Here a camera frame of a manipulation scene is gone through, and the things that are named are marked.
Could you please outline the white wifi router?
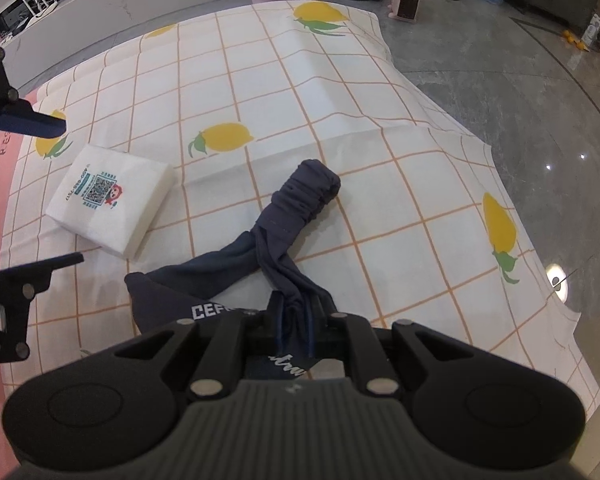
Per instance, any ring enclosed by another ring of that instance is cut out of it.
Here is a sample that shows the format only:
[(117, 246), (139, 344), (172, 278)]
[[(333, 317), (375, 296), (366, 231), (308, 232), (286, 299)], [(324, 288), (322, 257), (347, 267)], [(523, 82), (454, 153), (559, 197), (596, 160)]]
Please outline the white wifi router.
[(44, 18), (57, 8), (58, 0), (22, 0), (32, 18)]

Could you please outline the white tissue packet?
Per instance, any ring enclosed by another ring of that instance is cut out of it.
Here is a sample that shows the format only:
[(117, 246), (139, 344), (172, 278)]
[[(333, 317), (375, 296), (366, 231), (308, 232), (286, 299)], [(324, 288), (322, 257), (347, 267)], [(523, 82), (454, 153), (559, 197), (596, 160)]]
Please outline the white tissue packet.
[(131, 259), (174, 181), (174, 168), (165, 162), (87, 144), (45, 214), (106, 252)]

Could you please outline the lemon print checkered tablecloth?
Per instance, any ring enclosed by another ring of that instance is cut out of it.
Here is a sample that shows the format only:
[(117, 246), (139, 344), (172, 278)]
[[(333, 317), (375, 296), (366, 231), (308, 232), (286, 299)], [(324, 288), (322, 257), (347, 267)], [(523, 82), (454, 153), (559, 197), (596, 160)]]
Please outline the lemon print checkered tablecloth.
[[(342, 187), (291, 255), (339, 309), (375, 326), (414, 318), (562, 380), (588, 412), (600, 406), (578, 316), (550, 287), (490, 148), (398, 72), (373, 14), (317, 1), (210, 13), (69, 68), (32, 99), (68, 130), (21, 143), (0, 263), (85, 260), (36, 298), (30, 358), (2, 368), (6, 390), (132, 337), (125, 274), (225, 246), (317, 159)], [(46, 214), (90, 144), (175, 171), (133, 258)]]

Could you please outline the navy blue cloth cap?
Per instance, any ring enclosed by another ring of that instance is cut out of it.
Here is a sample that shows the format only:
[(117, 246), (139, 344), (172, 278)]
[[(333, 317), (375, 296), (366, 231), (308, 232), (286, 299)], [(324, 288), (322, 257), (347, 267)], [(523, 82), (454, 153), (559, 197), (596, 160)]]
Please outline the navy blue cloth cap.
[(306, 159), (272, 195), (254, 226), (234, 242), (184, 263), (128, 274), (124, 281), (137, 327), (146, 333), (181, 318), (210, 326), (229, 311), (216, 296), (261, 272), (272, 288), (265, 314), (275, 349), (251, 361), (247, 375), (291, 380), (306, 374), (317, 362), (318, 330), (337, 308), (330, 292), (299, 270), (289, 249), (340, 186), (332, 170)]

